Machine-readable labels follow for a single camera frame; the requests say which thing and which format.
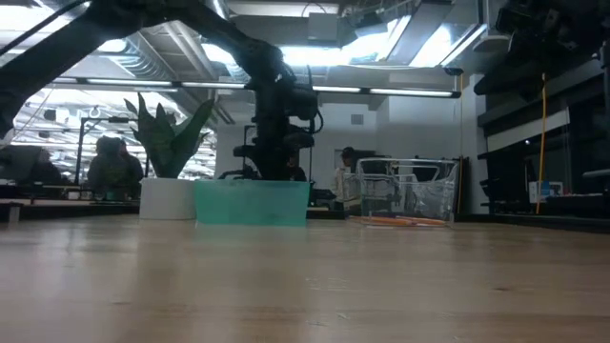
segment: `white planter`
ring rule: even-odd
[[[194,182],[170,178],[143,179],[140,219],[195,219]]]

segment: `snake plant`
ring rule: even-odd
[[[139,109],[125,99],[127,109],[138,117],[133,136],[144,146],[157,177],[177,178],[207,135],[201,129],[212,116],[214,101],[204,102],[192,117],[176,125],[161,104],[156,107],[156,116],[152,116],[142,94],[137,97]]]

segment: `clear plastic bin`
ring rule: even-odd
[[[457,175],[456,161],[361,159],[356,177],[344,179],[360,193],[346,209],[367,225],[451,226]]]
[[[197,221],[215,225],[304,227],[309,191],[308,182],[197,181]]]

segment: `potted plant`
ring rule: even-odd
[[[204,102],[192,117],[176,125],[161,104],[156,107],[156,116],[152,116],[142,94],[137,96],[139,109],[128,100],[125,105],[138,117],[133,136],[144,147],[157,176],[142,180],[140,218],[194,219],[194,184],[177,177],[207,134],[201,129],[212,115],[214,101]]]

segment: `wooden table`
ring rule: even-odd
[[[0,232],[0,341],[608,342],[610,236],[26,221]]]

